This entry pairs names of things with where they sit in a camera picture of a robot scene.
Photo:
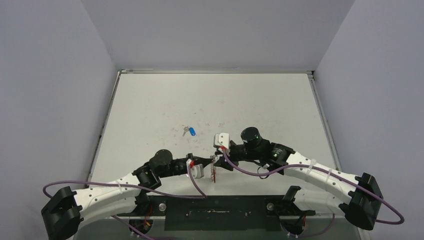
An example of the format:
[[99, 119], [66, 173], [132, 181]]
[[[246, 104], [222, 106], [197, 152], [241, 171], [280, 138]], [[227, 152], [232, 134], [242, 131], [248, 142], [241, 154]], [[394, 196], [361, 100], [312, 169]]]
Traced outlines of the blue capped key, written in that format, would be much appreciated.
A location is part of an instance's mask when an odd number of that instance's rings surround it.
[[184, 137], [184, 136], [185, 136], [185, 135], [187, 135], [187, 134], [190, 134], [191, 136], [195, 136], [195, 135], [196, 135], [196, 132], [195, 132], [195, 130], [194, 130], [194, 128], [193, 128], [193, 127], [185, 126], [185, 127], [183, 128], [182, 136]]

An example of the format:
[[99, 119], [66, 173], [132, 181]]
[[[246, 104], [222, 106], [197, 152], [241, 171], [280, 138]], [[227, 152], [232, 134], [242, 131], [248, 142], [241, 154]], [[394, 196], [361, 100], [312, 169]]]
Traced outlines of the metal keyring with red handle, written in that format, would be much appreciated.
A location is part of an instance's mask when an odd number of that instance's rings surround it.
[[216, 183], [216, 178], [217, 178], [217, 167], [215, 166], [215, 163], [218, 160], [218, 156], [213, 155], [211, 156], [211, 163], [210, 163], [210, 181], [212, 183]]

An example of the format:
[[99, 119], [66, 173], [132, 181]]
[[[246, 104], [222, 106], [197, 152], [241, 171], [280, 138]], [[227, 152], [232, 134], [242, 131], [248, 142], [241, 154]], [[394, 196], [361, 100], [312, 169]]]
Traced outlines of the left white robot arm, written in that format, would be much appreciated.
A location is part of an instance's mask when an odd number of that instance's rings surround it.
[[77, 231], [98, 220], [124, 213], [144, 215], [149, 210], [147, 193], [159, 193], [162, 178], [204, 176], [204, 167], [215, 161], [189, 153], [173, 158], [161, 149], [141, 167], [108, 183], [89, 182], [84, 189], [60, 188], [42, 208], [41, 215], [50, 240], [67, 240]]

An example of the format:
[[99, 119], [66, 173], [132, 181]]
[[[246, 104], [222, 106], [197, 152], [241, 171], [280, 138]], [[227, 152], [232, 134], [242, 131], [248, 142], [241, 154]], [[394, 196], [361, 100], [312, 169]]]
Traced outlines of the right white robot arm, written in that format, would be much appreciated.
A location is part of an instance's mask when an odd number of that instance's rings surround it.
[[267, 175], [280, 174], [302, 180], [320, 190], [291, 186], [282, 201], [286, 213], [330, 213], [345, 217], [360, 229], [374, 229], [383, 195], [373, 175], [364, 172], [359, 176], [322, 165], [288, 146], [262, 138], [256, 127], [244, 129], [240, 137], [243, 143], [236, 144], [228, 133], [215, 134], [213, 146], [221, 154], [217, 166], [222, 164], [231, 171], [237, 169], [247, 174], [238, 163], [251, 162], [265, 168]]

